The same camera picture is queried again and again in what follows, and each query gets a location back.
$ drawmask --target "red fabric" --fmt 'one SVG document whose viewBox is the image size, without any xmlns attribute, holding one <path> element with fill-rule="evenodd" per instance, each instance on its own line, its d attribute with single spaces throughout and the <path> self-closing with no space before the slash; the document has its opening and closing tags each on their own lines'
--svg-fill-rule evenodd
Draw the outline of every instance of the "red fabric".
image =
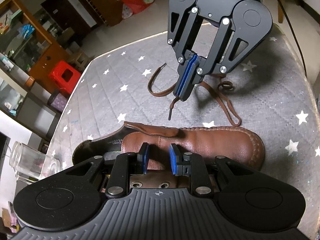
<svg viewBox="0 0 320 240">
<path fill-rule="evenodd" d="M 142 12 L 150 4 L 146 4 L 143 0 L 122 0 L 123 3 L 128 6 L 134 14 Z"/>
<path fill-rule="evenodd" d="M 72 76 L 69 81 L 66 81 L 62 77 L 66 70 L 72 72 Z M 75 89 L 80 77 L 81 73 L 64 61 L 58 62 L 49 74 L 49 78 L 57 85 L 60 91 L 62 93 L 66 92 L 69 95 L 71 95 Z"/>
</svg>

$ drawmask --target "shoelace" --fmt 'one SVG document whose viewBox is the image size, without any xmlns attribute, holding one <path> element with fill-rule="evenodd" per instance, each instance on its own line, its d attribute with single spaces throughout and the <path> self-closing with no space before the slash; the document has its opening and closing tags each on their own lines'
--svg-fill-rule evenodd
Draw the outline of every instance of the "shoelace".
<svg viewBox="0 0 320 240">
<path fill-rule="evenodd" d="M 168 89 L 162 91 L 162 92 L 158 92 L 155 93 L 152 91 L 152 85 L 154 80 L 156 79 L 156 77 L 158 76 L 158 74 L 160 73 L 160 71 L 167 65 L 167 63 L 164 63 L 161 67 L 159 67 L 151 76 L 149 83 L 148 83 L 148 91 L 150 92 L 151 95 L 155 96 L 155 97 L 164 97 L 169 95 L 171 92 L 173 92 L 174 87 L 176 85 L 173 84 L 171 87 L 169 87 Z M 232 126 L 240 126 L 241 125 L 241 118 L 239 117 L 239 115 L 236 113 L 235 109 L 233 108 L 233 105 L 230 101 L 230 99 L 228 97 L 226 97 L 221 90 L 230 90 L 233 88 L 233 84 L 230 81 L 222 81 L 223 78 L 226 77 L 225 74 L 211 74 L 211 76 L 216 77 L 219 79 L 219 85 L 217 86 L 217 89 L 215 90 L 214 88 L 212 88 L 208 83 L 202 81 L 199 86 L 204 87 L 209 93 L 210 95 L 218 102 L 218 104 L 221 106 L 223 112 L 225 113 L 226 117 L 228 118 L 230 124 Z M 175 97 L 175 99 L 173 99 L 172 103 L 170 104 L 169 107 L 169 118 L 168 120 L 171 119 L 171 115 L 172 115 L 172 110 L 174 108 L 174 104 L 176 102 L 178 102 L 180 99 L 179 97 Z M 234 115 L 234 117 L 236 117 L 238 119 L 238 123 L 235 123 L 230 115 L 230 112 Z"/>
</svg>

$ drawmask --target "chair leg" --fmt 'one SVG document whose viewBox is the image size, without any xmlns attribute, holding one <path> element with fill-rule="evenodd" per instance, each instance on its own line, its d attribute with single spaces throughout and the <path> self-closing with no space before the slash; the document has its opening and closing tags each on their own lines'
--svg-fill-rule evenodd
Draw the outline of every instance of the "chair leg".
<svg viewBox="0 0 320 240">
<path fill-rule="evenodd" d="M 283 11 L 280 7 L 280 4 L 278 4 L 278 22 L 283 23 Z"/>
</svg>

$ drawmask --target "floor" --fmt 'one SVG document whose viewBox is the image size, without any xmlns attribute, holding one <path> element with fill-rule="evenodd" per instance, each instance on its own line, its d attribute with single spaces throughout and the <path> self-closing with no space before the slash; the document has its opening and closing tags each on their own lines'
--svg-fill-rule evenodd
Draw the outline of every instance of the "floor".
<svg viewBox="0 0 320 240">
<path fill-rule="evenodd" d="M 264 4 L 270 10 L 273 22 L 280 26 L 300 57 L 287 21 L 284 19 L 283 24 L 278 23 L 277 0 L 264 0 Z M 283 4 L 300 44 L 308 79 L 314 85 L 320 71 L 320 26 L 293 0 L 284 0 Z M 99 56 L 132 41 L 166 31 L 167 19 L 168 0 L 155 0 L 155 3 L 146 10 L 123 20 L 116 26 L 100 26 L 95 29 L 84 39 L 82 48 L 89 57 Z M 314 89 L 315 94 L 318 95 L 320 93 L 320 77 L 314 85 Z"/>
</svg>

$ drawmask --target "gray tablecloth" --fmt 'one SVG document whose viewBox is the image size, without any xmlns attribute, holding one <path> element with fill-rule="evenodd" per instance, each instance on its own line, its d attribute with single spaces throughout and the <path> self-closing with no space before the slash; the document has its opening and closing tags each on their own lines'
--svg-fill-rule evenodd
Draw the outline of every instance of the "gray tablecloth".
<svg viewBox="0 0 320 240">
<path fill-rule="evenodd" d="M 193 50 L 207 56 L 217 28 L 203 25 Z M 149 94 L 151 74 L 167 66 L 153 89 L 162 91 L 177 81 L 177 60 L 162 33 L 118 48 L 94 59 L 88 66 L 62 114 L 48 154 L 63 168 L 83 140 L 111 133 L 123 120 L 172 127 L 230 125 L 217 102 L 202 87 L 195 87 L 186 102 L 174 96 Z M 257 133 L 266 147 L 262 172 L 297 187 L 307 203 L 299 229 L 311 239 L 319 227 L 319 114 L 301 65 L 275 25 L 262 42 L 226 80 L 235 89 L 226 92 L 242 118 L 242 126 Z M 214 86 L 212 77 L 205 81 Z"/>
</svg>

